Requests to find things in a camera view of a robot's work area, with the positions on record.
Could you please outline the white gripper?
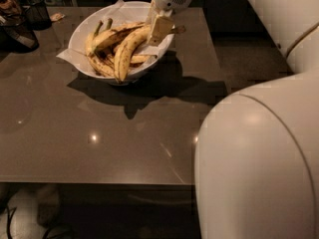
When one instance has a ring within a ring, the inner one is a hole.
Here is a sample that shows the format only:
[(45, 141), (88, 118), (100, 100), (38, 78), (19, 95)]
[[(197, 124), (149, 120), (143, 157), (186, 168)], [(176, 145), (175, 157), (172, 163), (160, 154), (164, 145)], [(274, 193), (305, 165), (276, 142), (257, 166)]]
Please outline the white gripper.
[(152, 0), (148, 16), (145, 20), (147, 25), (151, 25), (147, 37), (147, 43), (150, 46), (158, 46), (163, 39), (169, 34), (173, 27), (171, 17), (157, 15), (160, 11), (179, 11), (187, 8), (192, 0)]

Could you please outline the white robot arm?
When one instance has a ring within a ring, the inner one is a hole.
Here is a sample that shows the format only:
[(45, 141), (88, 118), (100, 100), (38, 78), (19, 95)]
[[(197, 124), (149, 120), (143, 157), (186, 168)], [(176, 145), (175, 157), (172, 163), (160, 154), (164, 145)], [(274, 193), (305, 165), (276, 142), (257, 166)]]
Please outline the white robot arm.
[(293, 74), (214, 106), (197, 136), (201, 239), (319, 239), (319, 0), (248, 0)]

